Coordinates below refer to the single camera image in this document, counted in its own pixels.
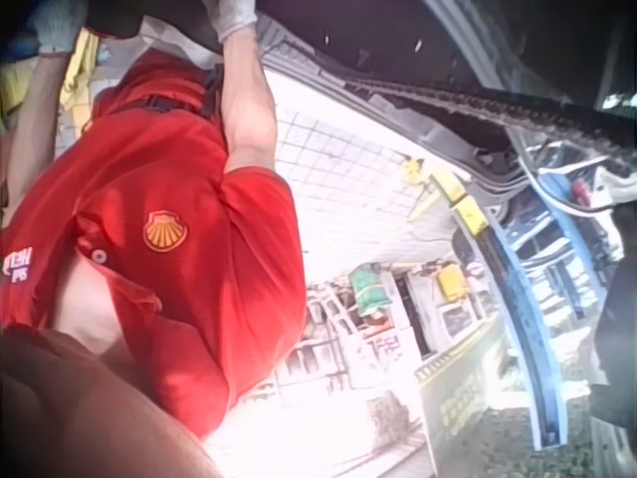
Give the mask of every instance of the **glove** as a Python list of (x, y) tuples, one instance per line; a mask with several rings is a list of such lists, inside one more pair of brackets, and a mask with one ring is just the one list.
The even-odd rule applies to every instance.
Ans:
[(88, 14), (88, 0), (44, 0), (30, 22), (40, 40), (40, 54), (73, 53)]
[(257, 23), (256, 0), (206, 0), (212, 27), (223, 43), (237, 30)]

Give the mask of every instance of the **shirt button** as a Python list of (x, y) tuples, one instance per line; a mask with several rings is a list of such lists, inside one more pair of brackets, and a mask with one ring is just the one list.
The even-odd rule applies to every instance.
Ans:
[(108, 256), (106, 255), (106, 251), (103, 251), (102, 249), (96, 249), (91, 254), (91, 259), (93, 260), (93, 262), (96, 262), (98, 264), (105, 263), (107, 258)]

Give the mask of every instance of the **hand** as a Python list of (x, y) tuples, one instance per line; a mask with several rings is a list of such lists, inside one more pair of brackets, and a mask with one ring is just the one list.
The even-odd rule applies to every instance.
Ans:
[(52, 478), (219, 478), (196, 439), (75, 339), (1, 338), (3, 461)]
[(256, 0), (204, 0), (219, 42), (242, 28), (257, 23)]
[(88, 14), (88, 0), (44, 0), (31, 17), (40, 54), (73, 53)]

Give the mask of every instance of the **shell logo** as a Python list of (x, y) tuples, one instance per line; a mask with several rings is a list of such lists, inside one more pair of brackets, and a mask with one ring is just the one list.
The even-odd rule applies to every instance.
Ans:
[(148, 215), (143, 228), (143, 242), (156, 252), (172, 251), (188, 235), (188, 228), (173, 212), (155, 211)]

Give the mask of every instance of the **red shirt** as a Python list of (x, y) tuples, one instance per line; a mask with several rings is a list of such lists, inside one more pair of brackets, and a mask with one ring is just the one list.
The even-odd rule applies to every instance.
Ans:
[(203, 72), (149, 52), (94, 109), (3, 231), (4, 325), (45, 328), (74, 249), (106, 277), (124, 338), (167, 411), (214, 430), (301, 337), (306, 286), (292, 193), (275, 172), (223, 173), (219, 123), (118, 106), (200, 106)]

